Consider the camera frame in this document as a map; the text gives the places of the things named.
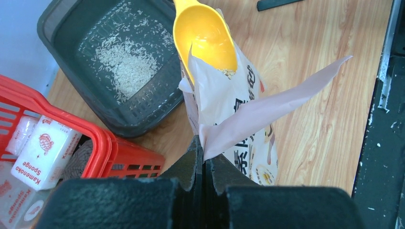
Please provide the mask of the pink cat litter bag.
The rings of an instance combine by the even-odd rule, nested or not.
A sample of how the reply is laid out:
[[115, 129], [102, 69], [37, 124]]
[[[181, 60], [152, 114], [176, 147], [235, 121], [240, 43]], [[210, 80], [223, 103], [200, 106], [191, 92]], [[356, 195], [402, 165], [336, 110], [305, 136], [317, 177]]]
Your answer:
[[247, 178], [262, 186], [275, 184], [278, 159], [272, 123], [301, 107], [338, 74], [348, 57], [316, 72], [301, 84], [271, 96], [253, 64], [236, 48], [237, 71], [215, 69], [188, 53], [194, 86], [184, 78], [190, 123], [200, 136], [204, 160], [224, 156]]

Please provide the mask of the yellow plastic scoop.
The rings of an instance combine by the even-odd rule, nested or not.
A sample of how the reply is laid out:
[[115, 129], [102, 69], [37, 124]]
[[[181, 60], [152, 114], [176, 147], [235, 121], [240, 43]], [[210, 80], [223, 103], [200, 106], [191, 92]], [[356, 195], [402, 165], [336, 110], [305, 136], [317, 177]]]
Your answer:
[[188, 68], [189, 53], [215, 69], [237, 70], [234, 41], [223, 17], [214, 8], [197, 0], [175, 0], [173, 38], [180, 60], [194, 83]]

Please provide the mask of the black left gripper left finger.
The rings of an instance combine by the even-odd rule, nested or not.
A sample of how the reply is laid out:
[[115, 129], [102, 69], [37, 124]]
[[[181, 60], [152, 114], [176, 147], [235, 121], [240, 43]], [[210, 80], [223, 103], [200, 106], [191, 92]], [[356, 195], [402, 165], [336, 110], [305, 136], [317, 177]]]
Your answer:
[[202, 223], [203, 150], [195, 135], [186, 152], [157, 179], [157, 229], [199, 229]]

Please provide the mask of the red plastic shopping basket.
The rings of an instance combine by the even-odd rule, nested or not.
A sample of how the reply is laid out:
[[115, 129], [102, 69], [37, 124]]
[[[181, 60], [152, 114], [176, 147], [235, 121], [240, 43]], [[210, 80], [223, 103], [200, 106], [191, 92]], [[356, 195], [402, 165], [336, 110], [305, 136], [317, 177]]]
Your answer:
[[5, 150], [20, 118], [45, 115], [91, 138], [93, 151], [82, 173], [83, 178], [157, 177], [165, 158], [136, 145], [111, 131], [51, 105], [38, 91], [6, 76], [0, 77], [0, 159], [15, 162]]

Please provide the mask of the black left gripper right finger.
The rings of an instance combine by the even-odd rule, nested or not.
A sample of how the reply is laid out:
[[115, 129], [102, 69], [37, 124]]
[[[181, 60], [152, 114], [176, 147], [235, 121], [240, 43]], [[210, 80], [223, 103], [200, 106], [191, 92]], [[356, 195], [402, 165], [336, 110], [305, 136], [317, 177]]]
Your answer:
[[219, 155], [205, 161], [205, 220], [207, 229], [228, 229], [228, 187], [256, 186], [228, 159]]

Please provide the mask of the white litter granules pile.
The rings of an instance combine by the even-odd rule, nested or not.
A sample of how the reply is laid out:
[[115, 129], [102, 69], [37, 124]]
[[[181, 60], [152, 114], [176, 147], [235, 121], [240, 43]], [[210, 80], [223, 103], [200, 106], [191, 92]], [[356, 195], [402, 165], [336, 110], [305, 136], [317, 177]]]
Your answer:
[[158, 72], [157, 59], [144, 47], [144, 43], [131, 40], [122, 41], [113, 36], [102, 41], [95, 51], [101, 70], [106, 70], [106, 78], [112, 83], [117, 104], [122, 104], [134, 96]]

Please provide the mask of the dark grey litter tray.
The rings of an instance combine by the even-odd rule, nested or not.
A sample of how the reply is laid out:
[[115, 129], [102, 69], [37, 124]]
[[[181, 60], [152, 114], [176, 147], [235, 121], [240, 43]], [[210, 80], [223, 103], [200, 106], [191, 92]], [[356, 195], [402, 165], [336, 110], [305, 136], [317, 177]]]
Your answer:
[[114, 134], [139, 137], [183, 102], [171, 0], [53, 0], [39, 38]]

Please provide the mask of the grey sponge pack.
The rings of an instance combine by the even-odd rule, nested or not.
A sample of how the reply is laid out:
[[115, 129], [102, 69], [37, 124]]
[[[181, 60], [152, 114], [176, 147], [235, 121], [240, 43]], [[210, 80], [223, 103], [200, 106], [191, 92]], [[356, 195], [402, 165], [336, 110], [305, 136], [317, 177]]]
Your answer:
[[30, 229], [41, 213], [50, 190], [35, 191], [11, 174], [13, 163], [0, 163], [0, 227]]

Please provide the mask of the black bag clip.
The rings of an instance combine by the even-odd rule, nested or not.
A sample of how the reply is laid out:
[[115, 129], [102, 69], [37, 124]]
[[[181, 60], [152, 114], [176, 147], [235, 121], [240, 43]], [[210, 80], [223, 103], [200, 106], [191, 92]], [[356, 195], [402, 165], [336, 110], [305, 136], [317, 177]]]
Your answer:
[[264, 11], [300, 1], [302, 0], [259, 0], [256, 4], [256, 9], [257, 11]]

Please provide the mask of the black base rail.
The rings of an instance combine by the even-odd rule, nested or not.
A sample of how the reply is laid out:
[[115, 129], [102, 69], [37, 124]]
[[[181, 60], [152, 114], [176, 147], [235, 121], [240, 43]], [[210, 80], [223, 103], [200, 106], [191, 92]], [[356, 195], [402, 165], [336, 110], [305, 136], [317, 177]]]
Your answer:
[[368, 229], [405, 226], [405, 3], [385, 34], [352, 199]]

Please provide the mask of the white Kamenoko sponge pack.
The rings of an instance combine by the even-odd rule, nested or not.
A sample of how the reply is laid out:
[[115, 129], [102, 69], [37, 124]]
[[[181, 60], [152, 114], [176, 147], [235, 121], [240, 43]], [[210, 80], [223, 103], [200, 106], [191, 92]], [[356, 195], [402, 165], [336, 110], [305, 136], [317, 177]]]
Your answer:
[[41, 116], [11, 175], [36, 191], [54, 188], [81, 137], [82, 133]]

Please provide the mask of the pink white sponge pack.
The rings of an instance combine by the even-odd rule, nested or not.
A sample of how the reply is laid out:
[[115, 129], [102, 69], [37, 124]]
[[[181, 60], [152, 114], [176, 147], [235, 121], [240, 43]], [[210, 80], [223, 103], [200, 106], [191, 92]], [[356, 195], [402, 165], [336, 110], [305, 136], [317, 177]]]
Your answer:
[[19, 156], [38, 121], [38, 118], [23, 116], [17, 124], [5, 150], [15, 156]]

